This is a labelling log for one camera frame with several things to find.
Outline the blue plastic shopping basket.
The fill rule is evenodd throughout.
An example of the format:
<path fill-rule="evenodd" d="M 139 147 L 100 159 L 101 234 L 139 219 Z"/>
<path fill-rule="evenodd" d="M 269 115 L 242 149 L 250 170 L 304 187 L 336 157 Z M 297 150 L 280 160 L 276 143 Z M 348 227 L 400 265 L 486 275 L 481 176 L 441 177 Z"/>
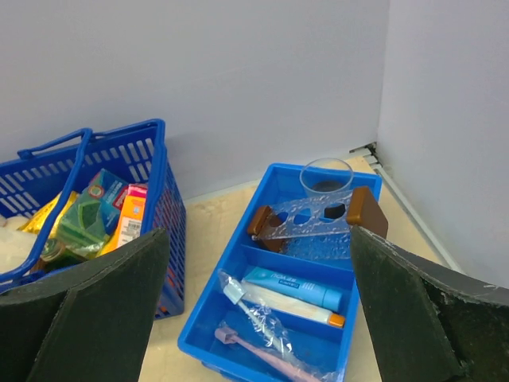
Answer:
<path fill-rule="evenodd" d="M 155 317 L 169 318 L 185 307 L 186 210 L 165 145 L 165 123 L 149 119 L 104 132 L 82 128 L 50 142 L 19 150 L 1 164 L 1 214 L 30 217 L 57 195 L 83 190 L 105 169 L 130 183 L 148 186 L 141 232 L 163 228 L 169 263 Z"/>

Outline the blue plastic divided bin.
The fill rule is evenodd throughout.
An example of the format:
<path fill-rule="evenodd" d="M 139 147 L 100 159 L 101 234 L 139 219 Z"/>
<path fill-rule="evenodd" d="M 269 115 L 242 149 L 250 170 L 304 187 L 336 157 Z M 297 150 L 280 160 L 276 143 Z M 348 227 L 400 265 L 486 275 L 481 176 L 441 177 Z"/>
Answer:
<path fill-rule="evenodd" d="M 351 258 L 333 261 L 294 258 L 266 250 L 247 233 L 248 224 L 259 207 L 308 198 L 299 180 L 303 167 L 273 164 L 268 168 L 179 337 L 178 345 L 183 352 L 232 380 L 292 381 L 241 345 L 225 345 L 215 337 L 216 329 L 229 326 L 244 341 L 280 357 L 266 347 L 248 316 L 221 290 L 219 269 L 242 282 L 252 267 L 308 279 L 343 293 L 340 310 L 333 311 L 346 318 L 343 329 L 279 310 L 272 309 L 272 312 L 287 330 L 294 355 L 300 361 L 298 367 L 320 381 L 344 379 L 359 305 Z M 354 172 L 349 190 L 360 186 L 369 187 L 379 201 L 382 189 L 379 176 Z"/>

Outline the green glass bottle gold cap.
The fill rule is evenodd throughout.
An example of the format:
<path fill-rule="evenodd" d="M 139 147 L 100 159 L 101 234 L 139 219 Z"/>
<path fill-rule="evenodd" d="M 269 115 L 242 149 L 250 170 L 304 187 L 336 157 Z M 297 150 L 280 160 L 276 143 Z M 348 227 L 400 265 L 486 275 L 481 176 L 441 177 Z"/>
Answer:
<path fill-rule="evenodd" d="M 33 274 L 38 271 L 47 271 L 51 267 L 50 263 L 57 261 L 64 253 L 64 250 L 65 246 L 58 239 L 48 239 L 43 247 L 39 260 L 29 270 L 29 273 Z"/>

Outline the pink toothbrush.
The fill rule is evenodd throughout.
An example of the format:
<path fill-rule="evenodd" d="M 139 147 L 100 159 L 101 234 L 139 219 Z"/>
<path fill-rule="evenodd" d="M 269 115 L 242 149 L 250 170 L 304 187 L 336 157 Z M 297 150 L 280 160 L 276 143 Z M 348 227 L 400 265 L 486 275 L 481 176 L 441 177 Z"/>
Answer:
<path fill-rule="evenodd" d="M 284 361 L 282 358 L 261 350 L 250 343 L 244 341 L 239 335 L 229 326 L 222 326 L 215 330 L 215 337 L 225 345 L 238 344 L 244 349 L 253 353 L 256 357 L 266 362 L 272 368 L 275 368 L 280 373 L 287 376 L 292 381 L 305 381 L 305 382 L 319 382 L 320 380 L 315 376 L 309 374 L 302 368 Z"/>

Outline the white crumpled paper bag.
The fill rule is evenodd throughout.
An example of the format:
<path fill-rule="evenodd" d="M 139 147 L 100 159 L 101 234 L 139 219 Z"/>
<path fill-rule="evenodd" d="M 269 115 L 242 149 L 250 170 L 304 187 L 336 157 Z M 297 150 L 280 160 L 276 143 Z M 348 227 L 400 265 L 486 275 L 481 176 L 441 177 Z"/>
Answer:
<path fill-rule="evenodd" d="M 23 232 L 20 227 L 29 221 L 24 216 L 1 217 L 1 273 L 12 271 L 28 258 L 37 234 Z"/>

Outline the clear plastic cup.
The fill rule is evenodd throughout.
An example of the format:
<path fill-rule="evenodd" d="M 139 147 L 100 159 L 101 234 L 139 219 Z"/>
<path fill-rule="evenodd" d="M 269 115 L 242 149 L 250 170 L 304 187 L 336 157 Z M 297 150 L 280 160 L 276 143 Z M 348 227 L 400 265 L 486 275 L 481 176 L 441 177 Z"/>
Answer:
<path fill-rule="evenodd" d="M 321 158 L 301 169 L 299 180 L 308 197 L 321 197 L 351 188 L 354 172 L 337 158 Z"/>

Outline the white wrapped toothbrush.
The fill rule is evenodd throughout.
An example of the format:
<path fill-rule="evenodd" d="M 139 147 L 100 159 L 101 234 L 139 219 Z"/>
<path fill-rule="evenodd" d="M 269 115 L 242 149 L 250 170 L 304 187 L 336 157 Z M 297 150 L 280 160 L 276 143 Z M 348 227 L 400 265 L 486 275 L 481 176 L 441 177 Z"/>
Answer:
<path fill-rule="evenodd" d="M 254 292 L 248 292 L 238 279 L 223 269 L 219 269 L 217 275 L 224 295 L 248 316 L 254 331 L 264 338 L 266 347 L 276 351 L 284 361 L 298 366 L 300 361 L 294 355 L 286 328 L 265 301 Z"/>

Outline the blue toothpaste tube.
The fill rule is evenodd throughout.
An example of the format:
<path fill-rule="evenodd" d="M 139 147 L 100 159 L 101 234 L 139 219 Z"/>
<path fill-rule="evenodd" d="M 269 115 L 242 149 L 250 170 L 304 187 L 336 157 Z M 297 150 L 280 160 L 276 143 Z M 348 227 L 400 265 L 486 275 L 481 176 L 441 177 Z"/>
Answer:
<path fill-rule="evenodd" d="M 337 289 L 266 268 L 252 267 L 243 281 L 334 312 L 343 301 L 343 293 Z"/>

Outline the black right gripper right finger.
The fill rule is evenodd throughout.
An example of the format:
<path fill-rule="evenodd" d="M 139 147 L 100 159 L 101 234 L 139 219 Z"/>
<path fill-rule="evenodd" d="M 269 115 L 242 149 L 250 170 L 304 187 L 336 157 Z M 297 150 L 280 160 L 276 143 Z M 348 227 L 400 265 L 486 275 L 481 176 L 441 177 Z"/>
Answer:
<path fill-rule="evenodd" d="M 359 296 L 384 381 L 506 381 L 508 290 L 351 230 Z"/>

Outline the green sponge pack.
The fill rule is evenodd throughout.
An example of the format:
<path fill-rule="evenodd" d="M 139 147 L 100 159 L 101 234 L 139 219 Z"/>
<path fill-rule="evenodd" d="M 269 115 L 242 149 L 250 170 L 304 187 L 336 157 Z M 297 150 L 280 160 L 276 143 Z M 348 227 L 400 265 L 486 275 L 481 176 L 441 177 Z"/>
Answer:
<path fill-rule="evenodd" d="M 128 186 L 100 170 L 61 217 L 56 238 L 77 255 L 94 257 L 115 233 Z"/>

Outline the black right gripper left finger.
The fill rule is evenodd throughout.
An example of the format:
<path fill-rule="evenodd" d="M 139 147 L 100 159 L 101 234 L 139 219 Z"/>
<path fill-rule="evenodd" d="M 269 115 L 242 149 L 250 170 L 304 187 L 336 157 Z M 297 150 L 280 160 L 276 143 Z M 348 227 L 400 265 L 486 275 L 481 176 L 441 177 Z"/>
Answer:
<path fill-rule="evenodd" d="M 136 381 L 165 270 L 157 228 L 1 295 L 3 381 Z"/>

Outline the yellow snack packet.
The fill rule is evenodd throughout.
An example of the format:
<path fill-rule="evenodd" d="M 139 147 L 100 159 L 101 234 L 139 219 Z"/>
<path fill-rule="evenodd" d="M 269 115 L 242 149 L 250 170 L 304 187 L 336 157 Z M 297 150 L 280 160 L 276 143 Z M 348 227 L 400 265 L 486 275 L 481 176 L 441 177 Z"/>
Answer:
<path fill-rule="evenodd" d="M 55 208 L 57 202 L 60 199 L 61 193 L 58 193 L 49 203 L 47 203 L 44 207 L 39 209 L 27 222 L 25 222 L 23 225 L 21 225 L 17 230 L 21 232 L 28 232 L 33 234 L 39 234 L 41 229 L 43 228 L 43 225 L 45 221 L 47 220 L 49 214 L 53 211 Z M 76 202 L 78 197 L 80 196 L 79 193 L 75 191 L 71 191 L 70 196 L 68 197 L 65 206 L 62 208 L 60 213 L 55 219 L 55 222 L 52 226 L 52 229 L 49 233 L 49 238 L 55 238 L 56 232 L 58 229 L 58 225 L 60 223 L 60 219 L 64 216 L 64 214 L 71 208 L 71 206 Z"/>

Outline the orange cardboard box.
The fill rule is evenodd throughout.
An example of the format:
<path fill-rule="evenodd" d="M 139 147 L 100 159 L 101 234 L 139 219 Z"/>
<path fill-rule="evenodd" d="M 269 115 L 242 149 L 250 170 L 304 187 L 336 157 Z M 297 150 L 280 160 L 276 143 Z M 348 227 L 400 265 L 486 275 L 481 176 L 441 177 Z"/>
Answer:
<path fill-rule="evenodd" d="M 147 192 L 147 184 L 128 186 L 115 233 L 103 246 L 98 256 L 106 255 L 141 235 Z"/>

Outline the clear acrylic toothbrush holder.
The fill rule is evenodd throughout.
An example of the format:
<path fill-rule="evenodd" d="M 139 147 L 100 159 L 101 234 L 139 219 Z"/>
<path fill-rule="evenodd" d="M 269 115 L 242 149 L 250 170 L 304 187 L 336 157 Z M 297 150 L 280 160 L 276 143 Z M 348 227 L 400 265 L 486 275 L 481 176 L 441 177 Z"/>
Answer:
<path fill-rule="evenodd" d="M 350 258 L 351 229 L 385 238 L 388 220 L 367 186 L 258 208 L 247 233 L 268 251 L 312 261 Z"/>

